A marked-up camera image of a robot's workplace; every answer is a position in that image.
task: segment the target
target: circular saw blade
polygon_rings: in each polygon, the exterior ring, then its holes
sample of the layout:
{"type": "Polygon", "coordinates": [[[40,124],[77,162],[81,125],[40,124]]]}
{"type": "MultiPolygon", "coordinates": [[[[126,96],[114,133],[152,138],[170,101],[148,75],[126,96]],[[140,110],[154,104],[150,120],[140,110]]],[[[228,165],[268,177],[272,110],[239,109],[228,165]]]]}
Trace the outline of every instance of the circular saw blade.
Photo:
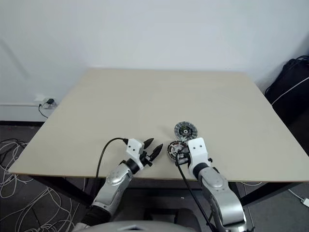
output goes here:
{"type": "Polygon", "coordinates": [[[181,141],[174,141],[171,142],[168,145],[168,155],[169,157],[175,161],[176,160],[176,155],[178,155],[178,163],[179,164],[184,164],[187,163],[189,161],[188,158],[186,158],[182,153],[181,150],[184,149],[185,147],[187,147],[187,145],[184,142],[181,141]]]}
{"type": "Polygon", "coordinates": [[[197,137],[197,128],[190,122],[179,122],[174,128],[176,137],[182,142],[186,142],[197,137]]]}

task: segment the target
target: power outlet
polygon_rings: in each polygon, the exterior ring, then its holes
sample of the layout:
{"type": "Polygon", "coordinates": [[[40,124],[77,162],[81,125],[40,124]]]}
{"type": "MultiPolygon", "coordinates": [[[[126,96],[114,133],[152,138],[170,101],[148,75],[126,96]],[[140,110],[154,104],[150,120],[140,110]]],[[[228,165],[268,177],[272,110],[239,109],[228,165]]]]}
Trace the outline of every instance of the power outlet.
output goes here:
{"type": "Polygon", "coordinates": [[[34,102],[37,106],[40,104],[42,105],[42,108],[44,109],[51,109],[57,106],[56,99],[53,97],[46,97],[46,96],[38,96],[36,99],[34,99],[34,102]],[[48,104],[47,101],[49,99],[54,99],[54,102],[52,104],[48,104]]]}

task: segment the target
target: table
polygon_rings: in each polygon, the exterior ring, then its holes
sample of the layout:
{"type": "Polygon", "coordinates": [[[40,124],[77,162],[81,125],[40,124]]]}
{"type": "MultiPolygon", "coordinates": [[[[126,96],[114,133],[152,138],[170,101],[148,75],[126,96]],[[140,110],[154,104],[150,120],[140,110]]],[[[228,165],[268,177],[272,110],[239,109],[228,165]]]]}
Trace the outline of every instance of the table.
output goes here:
{"type": "MultiPolygon", "coordinates": [[[[154,165],[137,178],[180,179],[165,154],[180,121],[197,127],[213,166],[229,181],[277,182],[256,190],[254,198],[254,193],[247,195],[244,204],[282,191],[291,182],[309,181],[309,157],[256,85],[239,72],[90,69],[9,171],[36,176],[90,202],[57,176],[94,177],[102,148],[120,136],[154,138],[149,150],[164,144],[154,165]]],[[[122,142],[108,147],[100,177],[127,159],[124,151],[122,142]]],[[[190,179],[186,165],[182,169],[190,179]]]]}

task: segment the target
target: electrical wire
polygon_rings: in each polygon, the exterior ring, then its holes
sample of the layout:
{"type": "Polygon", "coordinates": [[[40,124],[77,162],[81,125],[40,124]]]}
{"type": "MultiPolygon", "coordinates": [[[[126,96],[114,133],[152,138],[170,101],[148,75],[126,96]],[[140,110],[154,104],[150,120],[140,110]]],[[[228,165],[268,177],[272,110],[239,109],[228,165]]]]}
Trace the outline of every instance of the electrical wire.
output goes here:
{"type": "Polygon", "coordinates": [[[302,80],[301,82],[299,82],[296,85],[294,85],[293,87],[291,87],[290,89],[288,89],[287,91],[285,91],[284,93],[282,93],[279,97],[277,97],[276,100],[273,101],[273,103],[271,105],[273,105],[276,101],[278,101],[280,98],[282,98],[285,94],[290,92],[293,88],[297,87],[298,85],[300,85],[301,83],[307,81],[308,79],[309,79],[309,76],[307,78],[305,78],[304,80],[302,80]]]}
{"type": "Polygon", "coordinates": [[[296,65],[300,64],[300,62],[304,60],[308,60],[309,56],[299,56],[295,59],[295,63],[292,64],[283,74],[280,74],[277,79],[265,90],[265,94],[269,91],[271,87],[280,79],[282,79],[290,70],[292,70],[296,65]]]}
{"type": "Polygon", "coordinates": [[[215,232],[216,229],[213,228],[213,225],[212,225],[212,224],[210,223],[210,221],[208,220],[208,217],[207,217],[207,215],[206,215],[206,213],[205,213],[203,207],[201,206],[200,202],[198,201],[196,195],[193,193],[193,191],[192,191],[192,189],[191,189],[191,187],[190,187],[190,185],[189,185],[189,182],[188,182],[187,179],[185,178],[185,176],[184,176],[184,174],[183,174],[183,171],[182,171],[182,169],[180,168],[180,165],[179,165],[179,162],[178,162],[178,155],[179,155],[179,153],[176,154],[176,166],[177,166],[177,168],[178,168],[178,170],[179,170],[179,172],[180,172],[180,175],[182,176],[185,185],[187,186],[187,188],[188,188],[188,190],[189,190],[191,196],[193,197],[195,203],[196,203],[197,206],[198,206],[198,209],[200,210],[200,212],[202,213],[204,219],[206,220],[206,223],[207,223],[207,225],[209,226],[210,230],[211,230],[212,232],[215,232]]]}
{"type": "Polygon", "coordinates": [[[33,210],[33,206],[36,204],[36,202],[38,202],[41,198],[43,198],[46,195],[49,195],[51,197],[52,201],[58,206],[56,213],[49,220],[47,220],[43,225],[40,225],[39,228],[37,228],[37,229],[36,228],[27,229],[24,232],[41,232],[41,231],[43,232],[44,230],[52,231],[52,232],[60,232],[62,229],[65,229],[65,232],[68,232],[71,227],[74,228],[73,219],[74,219],[74,216],[75,216],[80,204],[78,203],[77,207],[75,208],[74,214],[72,216],[71,212],[72,212],[73,208],[72,208],[71,198],[70,198],[70,210],[67,210],[67,209],[65,209],[61,206],[62,200],[61,200],[61,197],[59,196],[59,194],[56,191],[54,191],[52,188],[49,188],[49,187],[47,187],[43,192],[41,192],[37,197],[35,197],[30,203],[28,203],[26,205],[26,207],[24,207],[20,210],[17,210],[13,213],[10,213],[9,215],[0,219],[0,222],[3,221],[4,219],[6,219],[7,217],[13,215],[13,214],[20,212],[18,219],[16,221],[16,224],[15,224],[15,230],[14,230],[15,232],[20,232],[21,225],[23,224],[24,218],[26,217],[27,213],[30,210],[33,210]],[[59,202],[57,202],[55,200],[52,193],[54,193],[58,197],[59,202]],[[65,211],[68,214],[68,216],[65,219],[56,221],[56,222],[51,224],[50,222],[52,221],[52,219],[54,219],[57,216],[57,214],[59,213],[60,210],[65,211]],[[59,223],[62,223],[62,225],[59,229],[56,229],[55,225],[57,225],[59,223]]]}
{"type": "MultiPolygon", "coordinates": [[[[245,189],[245,194],[247,195],[246,185],[243,185],[243,187],[245,189]]],[[[251,220],[251,224],[252,224],[252,230],[251,231],[254,232],[255,226],[254,226],[254,223],[253,223],[253,219],[252,219],[252,215],[251,215],[249,206],[248,206],[248,212],[249,212],[249,216],[250,216],[250,220],[251,220]]]]}
{"type": "Polygon", "coordinates": [[[39,104],[39,112],[40,112],[40,114],[43,116],[43,117],[45,117],[45,118],[48,118],[46,115],[44,115],[42,112],[41,112],[41,110],[40,110],[40,108],[41,107],[43,107],[44,105],[46,104],[46,102],[42,105],[42,104],[39,104]]]}
{"type": "Polygon", "coordinates": [[[27,143],[23,143],[23,142],[19,142],[18,139],[6,139],[3,141],[0,141],[0,144],[5,144],[0,148],[0,155],[3,155],[1,161],[0,161],[0,169],[3,170],[3,175],[1,178],[1,182],[0,182],[0,197],[5,199],[5,198],[9,198],[12,197],[15,194],[16,191],[16,187],[17,187],[17,183],[18,182],[22,182],[24,184],[27,184],[27,182],[32,181],[33,179],[30,180],[21,180],[19,177],[19,175],[17,174],[10,174],[8,172],[8,169],[11,167],[11,165],[18,159],[18,150],[20,147],[24,148],[24,145],[27,145],[27,143]],[[1,151],[5,148],[5,147],[10,147],[9,149],[7,149],[6,151],[2,152],[1,151]],[[8,161],[8,163],[5,165],[3,165],[5,159],[7,158],[7,155],[9,154],[9,152],[12,152],[12,158],[10,161],[8,161]],[[14,183],[14,188],[11,194],[4,196],[3,195],[3,190],[5,187],[7,187],[9,184],[14,183]]]}
{"type": "Polygon", "coordinates": [[[116,137],[116,138],[113,138],[113,139],[109,140],[109,141],[107,142],[107,144],[104,146],[104,148],[103,148],[103,150],[102,150],[102,152],[101,152],[101,155],[100,155],[100,159],[99,159],[99,161],[98,161],[97,172],[96,172],[96,178],[95,178],[94,184],[93,184],[93,186],[92,186],[92,190],[91,190],[91,192],[92,192],[93,194],[97,194],[98,189],[99,189],[99,187],[100,187],[100,180],[99,180],[99,177],[98,177],[98,173],[99,173],[99,171],[100,171],[100,166],[101,166],[101,162],[102,162],[102,158],[103,158],[104,152],[105,152],[107,146],[108,146],[112,141],[115,141],[115,140],[122,140],[122,141],[125,141],[126,139],[120,138],[120,137],[116,137]]]}
{"type": "Polygon", "coordinates": [[[296,196],[298,199],[300,199],[302,202],[305,200],[304,198],[301,198],[296,193],[294,193],[292,190],[289,189],[289,192],[292,193],[294,196],[296,196]]]}
{"type": "Polygon", "coordinates": [[[102,161],[102,157],[103,157],[103,155],[104,155],[104,152],[105,152],[107,146],[108,146],[112,141],[115,141],[115,140],[122,140],[122,141],[123,141],[124,138],[119,138],[119,137],[113,138],[113,139],[109,140],[109,141],[107,142],[107,144],[104,146],[104,148],[103,148],[103,150],[102,150],[102,152],[101,152],[101,155],[100,155],[100,159],[99,159],[99,161],[98,161],[98,167],[97,167],[96,178],[98,178],[98,173],[99,173],[99,170],[100,170],[100,165],[101,165],[101,161],[102,161]]]}
{"type": "Polygon", "coordinates": [[[35,219],[37,220],[38,225],[39,225],[39,228],[40,228],[42,225],[40,224],[40,221],[39,221],[39,219],[38,219],[38,216],[37,216],[37,214],[35,213],[35,211],[34,211],[33,208],[31,208],[31,210],[32,210],[32,212],[33,212],[33,214],[34,214],[34,216],[35,216],[35,219]]]}
{"type": "Polygon", "coordinates": [[[258,186],[258,185],[261,185],[263,182],[259,182],[257,184],[247,184],[245,182],[241,182],[243,185],[247,185],[247,186],[258,186]]]}

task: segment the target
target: robotic arm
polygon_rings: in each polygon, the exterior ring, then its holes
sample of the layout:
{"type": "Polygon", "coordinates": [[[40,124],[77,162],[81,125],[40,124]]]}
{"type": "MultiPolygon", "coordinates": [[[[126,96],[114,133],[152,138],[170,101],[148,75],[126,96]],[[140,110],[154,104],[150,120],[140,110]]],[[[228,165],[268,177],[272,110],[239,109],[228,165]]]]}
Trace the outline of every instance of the robotic arm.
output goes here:
{"type": "MultiPolygon", "coordinates": [[[[73,232],[87,228],[89,232],[123,230],[191,231],[185,227],[165,222],[123,221],[108,223],[133,175],[146,165],[152,166],[152,161],[159,155],[162,144],[156,147],[149,156],[144,151],[152,141],[153,139],[145,142],[136,139],[127,141],[126,153],[130,158],[127,161],[122,161],[109,173],[104,186],[90,206],[90,210],[83,220],[76,224],[73,232]]],[[[188,147],[179,152],[189,158],[189,174],[196,178],[202,186],[203,194],[210,203],[217,231],[248,231],[246,217],[240,201],[229,188],[228,181],[215,168],[211,167],[211,159],[208,159],[204,140],[202,138],[189,140],[188,147]]]]}
{"type": "Polygon", "coordinates": [[[211,167],[203,138],[188,141],[190,157],[189,174],[202,186],[203,195],[211,205],[216,228],[219,232],[244,232],[247,230],[246,217],[241,203],[229,188],[228,181],[211,167]]]}
{"type": "Polygon", "coordinates": [[[108,174],[105,184],[92,202],[90,210],[83,220],[76,224],[73,232],[110,221],[133,175],[146,165],[152,166],[152,161],[160,154],[163,144],[157,146],[151,155],[147,155],[147,152],[144,151],[153,140],[148,139],[145,142],[137,139],[128,140],[126,153],[130,158],[127,161],[122,161],[108,174]]]}

